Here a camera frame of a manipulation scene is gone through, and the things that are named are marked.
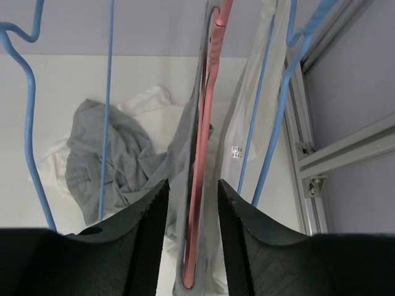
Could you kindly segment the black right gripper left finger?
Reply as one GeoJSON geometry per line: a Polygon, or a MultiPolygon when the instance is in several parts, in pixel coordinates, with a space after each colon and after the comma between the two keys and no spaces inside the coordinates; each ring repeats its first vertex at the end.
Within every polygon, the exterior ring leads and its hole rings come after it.
{"type": "Polygon", "coordinates": [[[1,230],[2,295],[154,295],[169,183],[79,234],[1,230]]]}

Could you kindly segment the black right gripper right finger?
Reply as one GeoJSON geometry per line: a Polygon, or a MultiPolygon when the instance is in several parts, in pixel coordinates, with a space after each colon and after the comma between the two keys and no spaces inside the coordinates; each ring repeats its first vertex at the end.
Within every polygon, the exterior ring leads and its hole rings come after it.
{"type": "Polygon", "coordinates": [[[224,180],[218,214],[230,295],[394,294],[392,235],[301,234],[224,180]]]}

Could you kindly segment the grey tank top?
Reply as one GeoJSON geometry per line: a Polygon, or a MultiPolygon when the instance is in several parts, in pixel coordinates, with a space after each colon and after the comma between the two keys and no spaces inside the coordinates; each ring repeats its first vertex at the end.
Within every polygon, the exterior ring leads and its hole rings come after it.
{"type": "Polygon", "coordinates": [[[198,102],[201,94],[201,76],[205,62],[204,53],[209,39],[211,15],[215,8],[221,8],[221,1],[207,1],[205,19],[201,33],[199,59],[196,77],[190,100],[186,103],[175,136],[167,150],[170,164],[174,166],[169,177],[170,192],[165,235],[177,244],[176,271],[173,295],[203,295],[207,273],[207,244],[203,230],[199,231],[197,240],[197,263],[192,288],[183,282],[184,255],[187,238],[187,217],[191,199],[193,164],[196,153],[198,132],[198,102]]]}

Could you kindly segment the pink wire hanger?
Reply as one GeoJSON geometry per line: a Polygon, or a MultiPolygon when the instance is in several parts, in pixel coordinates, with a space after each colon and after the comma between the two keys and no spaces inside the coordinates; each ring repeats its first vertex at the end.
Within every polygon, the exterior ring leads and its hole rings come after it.
{"type": "Polygon", "coordinates": [[[202,67],[199,78],[199,120],[196,134],[194,172],[191,185],[191,198],[188,210],[188,231],[183,257],[183,286],[191,290],[198,285],[197,264],[200,247],[201,204],[204,187],[204,171],[209,140],[210,115],[214,86],[218,75],[223,38],[231,12],[232,1],[208,1],[206,9],[207,26],[203,32],[202,67]]]}

